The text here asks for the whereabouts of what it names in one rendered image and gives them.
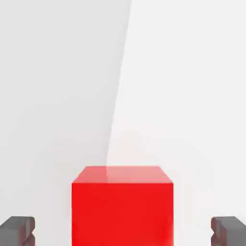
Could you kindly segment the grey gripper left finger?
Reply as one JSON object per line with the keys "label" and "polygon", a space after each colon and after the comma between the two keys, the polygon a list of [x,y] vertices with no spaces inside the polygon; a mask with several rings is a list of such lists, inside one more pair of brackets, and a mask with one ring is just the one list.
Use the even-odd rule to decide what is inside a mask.
{"label": "grey gripper left finger", "polygon": [[35,218],[11,216],[0,225],[0,246],[35,246]]}

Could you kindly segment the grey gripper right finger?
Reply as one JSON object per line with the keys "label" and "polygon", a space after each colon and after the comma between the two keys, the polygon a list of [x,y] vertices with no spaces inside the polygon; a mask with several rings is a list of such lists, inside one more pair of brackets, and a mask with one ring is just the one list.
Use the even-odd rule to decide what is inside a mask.
{"label": "grey gripper right finger", "polygon": [[246,246],[246,225],[235,216],[212,217],[211,246]]}

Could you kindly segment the small red cube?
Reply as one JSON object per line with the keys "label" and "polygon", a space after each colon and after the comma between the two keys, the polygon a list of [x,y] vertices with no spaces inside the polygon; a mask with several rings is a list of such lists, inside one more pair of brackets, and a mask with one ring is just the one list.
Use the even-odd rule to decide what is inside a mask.
{"label": "small red cube", "polygon": [[173,230],[158,166],[87,166],[72,183],[72,246],[174,246]]}

